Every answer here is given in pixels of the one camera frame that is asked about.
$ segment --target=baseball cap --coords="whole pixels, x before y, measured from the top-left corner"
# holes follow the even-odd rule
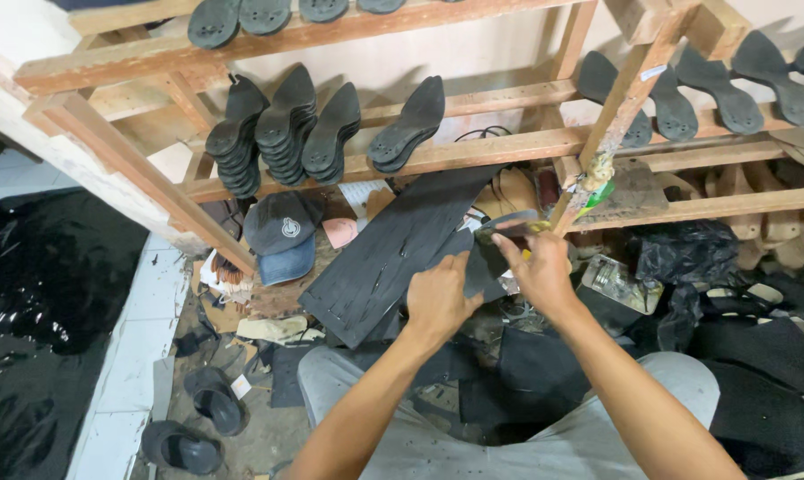
[[[279,284],[307,275],[316,258],[316,225],[322,204],[297,191],[264,196],[248,210],[242,230],[257,254],[263,285]]]

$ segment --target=cap logo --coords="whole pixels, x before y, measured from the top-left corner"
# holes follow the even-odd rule
[[[297,236],[301,232],[301,225],[295,221],[287,217],[283,219],[283,227],[281,227],[281,233],[284,236],[288,236],[290,238]]]

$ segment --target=gray pants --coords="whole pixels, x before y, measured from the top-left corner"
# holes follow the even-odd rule
[[[657,353],[639,363],[707,428],[720,391],[698,360]],[[330,348],[315,348],[299,365],[298,379],[311,427],[364,372]],[[361,479],[403,478],[646,478],[598,396],[591,396],[524,443],[481,447],[436,429],[403,400]]]

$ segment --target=hand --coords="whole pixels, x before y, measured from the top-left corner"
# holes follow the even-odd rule
[[[491,235],[491,239],[509,262],[521,293],[538,311],[554,322],[570,315],[579,299],[568,278],[571,264],[567,260],[567,242],[551,232],[526,236],[533,252],[527,261],[510,239],[498,233]]]
[[[470,252],[445,256],[426,272],[416,273],[408,287],[408,325],[400,336],[433,354],[448,341],[480,305],[482,292],[464,297],[464,267]]]

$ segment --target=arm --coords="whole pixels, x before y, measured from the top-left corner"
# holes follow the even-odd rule
[[[574,352],[645,475],[651,480],[745,478],[690,411],[619,347],[577,298],[562,238],[550,232],[528,237],[529,261],[504,236],[495,234],[493,240],[524,296]]]
[[[446,256],[437,267],[411,278],[408,324],[307,438],[286,478],[360,476],[417,371],[482,305],[482,294],[471,299],[462,294],[469,255]]]

